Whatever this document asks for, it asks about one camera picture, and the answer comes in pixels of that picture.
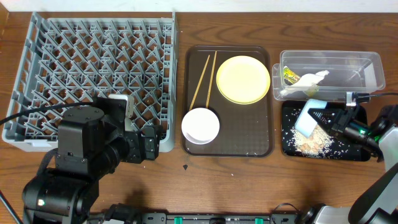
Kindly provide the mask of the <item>light blue bowl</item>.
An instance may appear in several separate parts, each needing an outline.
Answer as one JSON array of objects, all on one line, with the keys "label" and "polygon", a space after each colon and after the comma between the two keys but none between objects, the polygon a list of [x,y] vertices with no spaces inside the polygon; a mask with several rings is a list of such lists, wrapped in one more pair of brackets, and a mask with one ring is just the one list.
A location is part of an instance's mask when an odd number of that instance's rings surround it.
[{"label": "light blue bowl", "polygon": [[325,109],[326,101],[310,99],[306,102],[296,120],[294,128],[306,138],[309,138],[315,129],[317,122],[309,115],[309,109]]}]

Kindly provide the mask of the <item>white tissue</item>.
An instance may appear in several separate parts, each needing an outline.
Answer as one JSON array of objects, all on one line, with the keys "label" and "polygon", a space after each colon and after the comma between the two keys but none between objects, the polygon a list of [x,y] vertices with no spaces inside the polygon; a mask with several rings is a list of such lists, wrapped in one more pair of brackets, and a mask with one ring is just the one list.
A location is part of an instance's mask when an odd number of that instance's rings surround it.
[{"label": "white tissue", "polygon": [[316,74],[308,73],[303,75],[298,82],[282,90],[280,94],[282,96],[287,96],[296,91],[307,91],[312,86],[320,83],[330,72],[328,70],[323,70],[317,72]]}]

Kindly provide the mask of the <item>green yellow wrapper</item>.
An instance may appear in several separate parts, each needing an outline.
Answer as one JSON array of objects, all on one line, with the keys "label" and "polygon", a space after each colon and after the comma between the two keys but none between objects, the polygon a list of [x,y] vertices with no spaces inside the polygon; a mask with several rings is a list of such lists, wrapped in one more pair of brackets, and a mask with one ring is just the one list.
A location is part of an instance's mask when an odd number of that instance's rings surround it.
[{"label": "green yellow wrapper", "polygon": [[301,77],[294,73],[288,66],[284,66],[283,76],[284,79],[292,85],[297,83],[301,79]]}]

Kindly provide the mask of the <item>white cup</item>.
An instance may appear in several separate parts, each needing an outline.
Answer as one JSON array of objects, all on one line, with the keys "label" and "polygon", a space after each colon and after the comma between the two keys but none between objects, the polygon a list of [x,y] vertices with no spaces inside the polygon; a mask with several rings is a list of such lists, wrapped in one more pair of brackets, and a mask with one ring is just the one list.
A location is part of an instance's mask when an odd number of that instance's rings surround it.
[{"label": "white cup", "polygon": [[124,129],[125,131],[134,131],[134,126],[129,118],[124,119]]}]

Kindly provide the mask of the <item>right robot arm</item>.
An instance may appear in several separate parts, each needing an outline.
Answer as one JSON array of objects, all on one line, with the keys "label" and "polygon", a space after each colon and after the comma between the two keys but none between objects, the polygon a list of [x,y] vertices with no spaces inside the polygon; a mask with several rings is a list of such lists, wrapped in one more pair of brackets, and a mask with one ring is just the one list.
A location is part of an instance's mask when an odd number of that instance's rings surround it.
[{"label": "right robot arm", "polygon": [[397,223],[397,105],[385,106],[370,126],[348,110],[310,109],[327,133],[353,141],[376,154],[383,172],[349,207],[322,206],[310,223]]}]

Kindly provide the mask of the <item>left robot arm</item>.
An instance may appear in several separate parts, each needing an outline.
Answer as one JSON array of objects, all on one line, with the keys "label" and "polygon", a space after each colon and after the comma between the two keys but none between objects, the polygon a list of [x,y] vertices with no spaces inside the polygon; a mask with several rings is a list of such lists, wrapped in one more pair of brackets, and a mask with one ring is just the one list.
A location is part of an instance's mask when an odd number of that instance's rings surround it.
[{"label": "left robot arm", "polygon": [[58,146],[44,155],[35,177],[24,187],[23,216],[1,196],[16,223],[90,222],[101,178],[114,173],[120,162],[140,164],[159,155],[162,126],[128,130],[134,102],[126,96],[42,106],[10,115],[1,124],[59,109],[65,112],[58,125]]}]

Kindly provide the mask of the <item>spilled rice food waste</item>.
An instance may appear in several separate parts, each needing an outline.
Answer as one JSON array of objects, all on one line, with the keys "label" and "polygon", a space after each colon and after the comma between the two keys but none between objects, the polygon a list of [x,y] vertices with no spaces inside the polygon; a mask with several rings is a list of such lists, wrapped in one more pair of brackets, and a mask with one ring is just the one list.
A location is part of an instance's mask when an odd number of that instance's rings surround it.
[{"label": "spilled rice food waste", "polygon": [[340,159],[349,149],[349,144],[338,141],[316,125],[311,136],[306,138],[295,128],[300,108],[284,107],[282,110],[282,150],[288,156]]}]

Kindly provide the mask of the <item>clear plastic waste bin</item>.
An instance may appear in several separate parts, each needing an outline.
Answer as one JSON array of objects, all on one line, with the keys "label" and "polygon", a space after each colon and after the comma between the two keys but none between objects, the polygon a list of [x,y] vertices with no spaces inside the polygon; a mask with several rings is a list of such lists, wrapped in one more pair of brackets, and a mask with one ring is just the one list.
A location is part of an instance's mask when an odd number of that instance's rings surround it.
[{"label": "clear plastic waste bin", "polygon": [[[283,76],[288,66],[302,77],[305,74],[328,70],[330,73],[317,85],[307,91],[296,91],[287,96],[280,92],[291,86]],[[376,52],[340,50],[285,50],[280,62],[272,68],[272,91],[279,101],[345,101],[347,91],[374,93],[386,86],[381,57]]]}]

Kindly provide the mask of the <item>grey plastic dishwasher rack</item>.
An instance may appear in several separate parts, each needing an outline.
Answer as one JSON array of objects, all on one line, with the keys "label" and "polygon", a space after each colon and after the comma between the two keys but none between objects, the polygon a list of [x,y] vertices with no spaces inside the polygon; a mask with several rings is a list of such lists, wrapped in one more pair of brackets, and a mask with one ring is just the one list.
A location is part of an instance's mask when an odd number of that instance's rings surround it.
[{"label": "grey plastic dishwasher rack", "polygon": [[[161,125],[160,151],[175,145],[178,23],[160,18],[44,18],[33,13],[7,116],[42,106],[134,97],[134,131]],[[2,140],[23,151],[57,147],[64,109],[6,122]]]}]

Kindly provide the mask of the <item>black rectangular tray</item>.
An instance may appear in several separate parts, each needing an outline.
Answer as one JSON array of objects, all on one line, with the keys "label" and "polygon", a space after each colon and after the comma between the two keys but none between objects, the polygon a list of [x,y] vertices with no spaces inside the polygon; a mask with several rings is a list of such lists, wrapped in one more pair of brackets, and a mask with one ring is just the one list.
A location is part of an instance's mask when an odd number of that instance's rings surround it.
[{"label": "black rectangular tray", "polygon": [[304,101],[286,101],[282,104],[281,135],[285,155],[361,162],[371,158],[370,153],[361,146],[333,138],[319,126],[315,127],[309,138],[298,132],[295,123],[304,105]]}]

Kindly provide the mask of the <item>white pink shallow bowl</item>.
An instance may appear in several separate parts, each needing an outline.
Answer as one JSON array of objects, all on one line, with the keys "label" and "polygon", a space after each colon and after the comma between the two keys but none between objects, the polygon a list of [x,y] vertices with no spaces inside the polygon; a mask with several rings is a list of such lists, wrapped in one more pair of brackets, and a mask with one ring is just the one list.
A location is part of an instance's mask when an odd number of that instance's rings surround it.
[{"label": "white pink shallow bowl", "polygon": [[193,144],[208,144],[220,131],[217,115],[206,108],[195,108],[182,119],[182,134]]}]

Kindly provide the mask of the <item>dark brown serving tray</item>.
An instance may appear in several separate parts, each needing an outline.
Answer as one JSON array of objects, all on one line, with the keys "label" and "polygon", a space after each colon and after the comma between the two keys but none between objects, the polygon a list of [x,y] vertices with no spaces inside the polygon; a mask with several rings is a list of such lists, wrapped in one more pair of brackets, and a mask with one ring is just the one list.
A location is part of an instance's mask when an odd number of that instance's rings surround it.
[{"label": "dark brown serving tray", "polygon": [[[260,46],[214,46],[196,45],[185,57],[185,83],[183,114],[188,113],[190,103],[200,79],[208,55],[210,59],[204,74],[194,108],[205,106],[215,51],[218,51],[215,70],[227,59],[238,55],[254,57],[267,68],[270,58]],[[260,101],[250,105],[239,105],[228,101],[219,92],[213,80],[209,109],[220,121],[217,137],[208,144],[193,144],[182,137],[182,147],[193,156],[219,157],[266,157],[274,148],[272,95],[268,93]]]}]

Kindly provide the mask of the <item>yellow round plate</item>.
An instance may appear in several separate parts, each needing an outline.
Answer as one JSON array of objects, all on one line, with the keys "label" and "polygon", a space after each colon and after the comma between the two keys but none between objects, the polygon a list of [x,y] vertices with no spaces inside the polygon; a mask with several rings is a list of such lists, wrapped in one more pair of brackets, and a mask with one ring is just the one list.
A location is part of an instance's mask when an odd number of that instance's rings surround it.
[{"label": "yellow round plate", "polygon": [[271,78],[260,60],[238,55],[220,65],[216,73],[216,85],[219,92],[230,102],[250,105],[267,95]]}]

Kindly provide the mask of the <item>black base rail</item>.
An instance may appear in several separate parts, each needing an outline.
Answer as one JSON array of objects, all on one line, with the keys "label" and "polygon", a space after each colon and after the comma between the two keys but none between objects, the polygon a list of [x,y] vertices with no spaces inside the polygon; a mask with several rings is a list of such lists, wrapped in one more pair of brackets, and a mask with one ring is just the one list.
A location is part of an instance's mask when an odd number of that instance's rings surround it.
[{"label": "black base rail", "polygon": [[114,204],[102,213],[92,214],[89,224],[141,223],[141,224],[296,224],[312,223],[312,213],[300,210],[283,211],[278,206],[270,214],[169,214],[144,213],[124,204]]}]

